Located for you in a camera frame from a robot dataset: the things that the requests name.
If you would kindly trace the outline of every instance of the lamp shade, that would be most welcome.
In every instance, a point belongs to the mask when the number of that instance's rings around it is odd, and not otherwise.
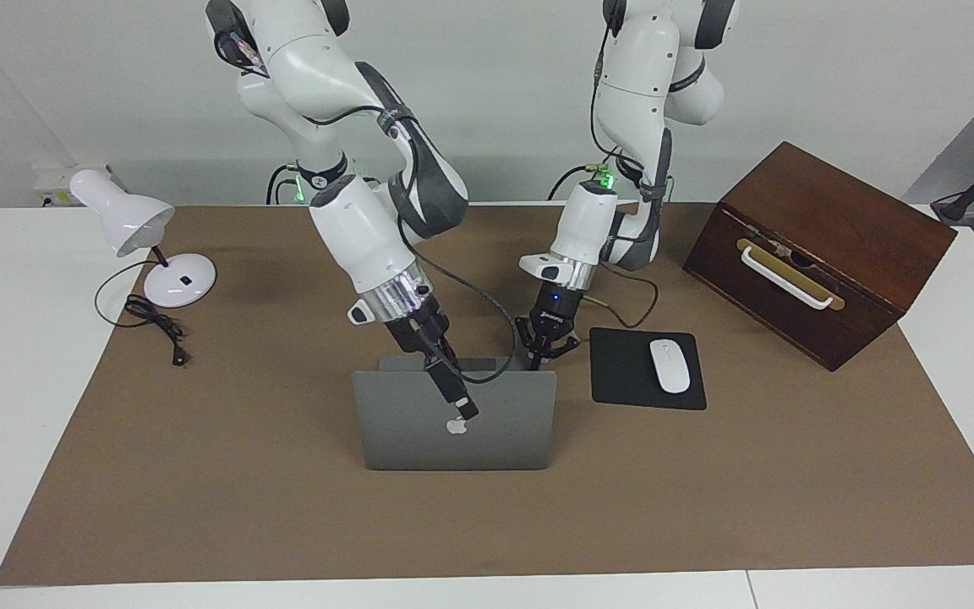
[[[129,194],[92,169],[78,171],[71,178],[70,192],[85,207],[100,213],[104,238],[119,258],[159,245],[163,228],[175,215],[175,208],[162,200]]]

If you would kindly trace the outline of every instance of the apple logo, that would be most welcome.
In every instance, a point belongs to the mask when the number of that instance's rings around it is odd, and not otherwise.
[[[449,420],[446,421],[446,431],[454,436],[462,436],[468,432],[468,426],[465,425],[464,419]]]

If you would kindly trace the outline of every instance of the white handle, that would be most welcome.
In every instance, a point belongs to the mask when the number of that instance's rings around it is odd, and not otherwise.
[[[803,304],[807,305],[807,307],[815,309],[816,311],[824,311],[829,308],[829,305],[834,303],[834,298],[831,296],[829,297],[829,300],[822,302],[816,300],[816,298],[811,296],[811,294],[803,292],[803,290],[799,289],[799,286],[785,280],[785,278],[774,273],[772,269],[769,269],[765,265],[762,265],[761,262],[754,260],[752,255],[750,255],[751,251],[753,251],[753,247],[746,247],[746,249],[742,251],[743,265],[750,266],[754,271],[758,271],[758,274],[760,274],[761,277],[765,277],[766,280],[769,280],[784,290],[787,290],[788,294],[792,294],[792,296],[795,296],[797,299],[803,301]]]

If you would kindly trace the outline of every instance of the green led light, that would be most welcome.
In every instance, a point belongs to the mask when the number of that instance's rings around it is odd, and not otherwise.
[[[615,176],[607,169],[607,166],[600,166],[599,171],[596,171],[596,178],[599,179],[599,185],[606,189],[615,188]]]

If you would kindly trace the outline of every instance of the brown table mat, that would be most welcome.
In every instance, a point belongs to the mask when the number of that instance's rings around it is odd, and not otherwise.
[[[542,473],[364,469],[353,370],[398,354],[303,208],[183,208],[165,251],[216,262],[178,313],[186,370],[156,329],[117,329],[0,569],[0,585],[356,579],[974,563],[974,458],[900,334],[830,374],[681,270],[711,208],[671,206],[646,327],[691,332],[706,412],[598,405],[588,350],[552,365]],[[422,250],[525,313],[521,255],[557,208],[474,208]],[[462,356],[509,332],[433,273]],[[637,319],[646,288],[593,294]],[[579,331],[614,327],[583,308]]]

